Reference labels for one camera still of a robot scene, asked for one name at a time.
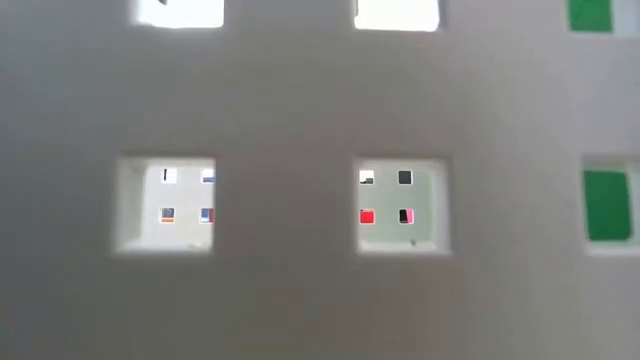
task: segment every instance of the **square window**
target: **square window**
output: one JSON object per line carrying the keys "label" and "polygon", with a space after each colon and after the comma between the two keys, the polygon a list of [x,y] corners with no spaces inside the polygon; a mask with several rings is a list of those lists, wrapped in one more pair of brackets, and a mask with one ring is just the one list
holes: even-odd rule
{"label": "square window", "polygon": [[138,22],[163,28],[216,28],[224,22],[224,0],[137,0]]}
{"label": "square window", "polygon": [[632,217],[627,174],[585,170],[583,181],[589,239],[628,241],[632,235]]}
{"label": "square window", "polygon": [[375,169],[376,176],[375,186],[353,185],[360,253],[449,254],[446,161],[370,158],[358,160],[355,169]]}
{"label": "square window", "polygon": [[400,170],[400,171],[398,171],[398,183],[400,185],[411,185],[411,184],[413,184],[413,173],[410,170]]}
{"label": "square window", "polygon": [[413,209],[400,209],[400,223],[413,224]]}
{"label": "square window", "polygon": [[373,224],[375,222],[375,212],[370,209],[360,210],[360,224]]}
{"label": "square window", "polygon": [[176,209],[162,208],[160,210],[160,222],[164,224],[172,224],[176,221]]}
{"label": "square window", "polygon": [[202,183],[203,184],[213,184],[216,182],[216,177],[214,175],[213,169],[203,169],[202,170]]}
{"label": "square window", "polygon": [[439,0],[357,0],[357,29],[436,31]]}
{"label": "square window", "polygon": [[203,224],[213,224],[213,208],[200,209],[200,222]]}
{"label": "square window", "polygon": [[175,168],[162,169],[161,182],[163,184],[175,184],[176,182],[178,182],[178,169],[175,169]]}
{"label": "square window", "polygon": [[[619,0],[634,7],[636,0]],[[610,0],[568,0],[569,25],[572,31],[613,32]]]}
{"label": "square window", "polygon": [[373,170],[360,170],[360,184],[373,184]]}

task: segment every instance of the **small window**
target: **small window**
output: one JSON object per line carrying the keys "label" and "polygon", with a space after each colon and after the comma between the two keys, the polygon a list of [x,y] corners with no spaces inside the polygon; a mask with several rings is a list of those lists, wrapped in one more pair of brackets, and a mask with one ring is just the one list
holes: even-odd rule
{"label": "small window", "polygon": [[162,208],[160,210],[160,222],[163,224],[172,224],[176,221],[176,209]]}
{"label": "small window", "polygon": [[375,223],[375,212],[372,209],[360,210],[360,224]]}
{"label": "small window", "polygon": [[399,215],[401,224],[413,224],[413,209],[400,209]]}
{"label": "small window", "polygon": [[[572,31],[613,32],[610,0],[567,0]],[[633,3],[636,0],[621,0]]]}
{"label": "small window", "polygon": [[213,184],[216,182],[216,177],[214,175],[213,169],[203,169],[202,170],[202,183],[203,184]]}
{"label": "small window", "polygon": [[360,170],[360,184],[373,184],[373,170]]}
{"label": "small window", "polygon": [[213,208],[200,209],[200,222],[203,224],[213,224]]}
{"label": "small window", "polygon": [[627,174],[586,170],[583,181],[589,239],[592,242],[629,241],[633,229]]}
{"label": "small window", "polygon": [[162,179],[163,184],[175,184],[178,182],[178,169],[175,168],[167,168],[162,169]]}
{"label": "small window", "polygon": [[357,0],[357,29],[436,31],[439,0]]}
{"label": "small window", "polygon": [[411,185],[411,184],[413,184],[413,173],[410,170],[400,170],[400,171],[398,171],[398,183],[400,185]]}

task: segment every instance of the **grey wall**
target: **grey wall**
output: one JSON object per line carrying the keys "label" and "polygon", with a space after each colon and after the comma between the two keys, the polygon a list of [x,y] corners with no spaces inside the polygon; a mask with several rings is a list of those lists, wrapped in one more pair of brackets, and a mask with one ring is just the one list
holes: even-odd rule
{"label": "grey wall", "polygon": [[[578,225],[582,154],[640,155],[637,39],[557,0],[450,0],[436,34],[355,32],[347,0],[127,8],[0,5],[3,358],[640,357],[640,260]],[[123,153],[216,158],[212,257],[109,256]],[[387,154],[450,157],[452,258],[355,255],[352,158]]]}

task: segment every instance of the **green square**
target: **green square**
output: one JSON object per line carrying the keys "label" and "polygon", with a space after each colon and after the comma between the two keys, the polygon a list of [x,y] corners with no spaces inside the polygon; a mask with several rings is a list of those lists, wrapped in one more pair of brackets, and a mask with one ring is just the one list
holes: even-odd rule
{"label": "green square", "polygon": [[568,0],[573,31],[613,32],[610,0]]}
{"label": "green square", "polygon": [[591,241],[629,241],[631,205],[627,174],[586,170],[583,174]]}

